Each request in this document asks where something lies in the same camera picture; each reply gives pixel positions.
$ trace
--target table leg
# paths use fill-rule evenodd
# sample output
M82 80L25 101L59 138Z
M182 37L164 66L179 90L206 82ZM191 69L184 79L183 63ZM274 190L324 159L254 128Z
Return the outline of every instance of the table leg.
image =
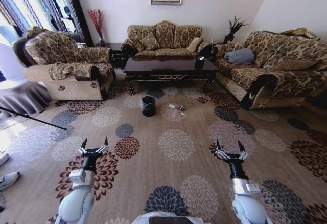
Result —
M213 76L211 76L211 77L208 78L208 81L206 82L206 84L204 86L204 89L203 89L204 92L207 91L207 89L209 88L209 86L214 82L215 78L216 78L215 75L213 75Z
M130 95L133 95L134 94L134 87L133 87L133 83L132 83L133 81L132 81L132 79L129 76L126 76L125 77L125 80L126 80L127 85L129 86L129 89L130 89L129 94Z

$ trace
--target window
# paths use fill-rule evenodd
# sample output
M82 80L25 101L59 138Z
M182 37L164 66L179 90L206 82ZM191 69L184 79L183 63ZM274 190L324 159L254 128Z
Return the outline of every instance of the window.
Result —
M65 31L76 41L84 42L70 0L0 0L16 25L23 31L33 26L50 31Z

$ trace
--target red dried branches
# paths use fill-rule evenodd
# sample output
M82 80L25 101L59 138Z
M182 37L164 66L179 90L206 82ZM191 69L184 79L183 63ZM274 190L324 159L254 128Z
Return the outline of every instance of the red dried branches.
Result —
M97 33L100 34L103 22L103 12L100 9L88 9L87 14L90 16Z

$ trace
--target gray pillow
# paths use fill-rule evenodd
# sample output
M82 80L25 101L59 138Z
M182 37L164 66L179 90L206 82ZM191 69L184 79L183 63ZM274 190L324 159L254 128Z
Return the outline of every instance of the gray pillow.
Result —
M228 62L232 64L251 64L254 62L254 54L250 48L228 52L226 57Z

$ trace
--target vase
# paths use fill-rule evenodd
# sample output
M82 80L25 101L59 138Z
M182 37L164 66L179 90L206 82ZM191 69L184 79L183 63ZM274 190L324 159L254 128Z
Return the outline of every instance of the vase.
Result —
M100 31L98 34L99 34L100 46L102 47L106 46L106 43L103 40L102 32Z

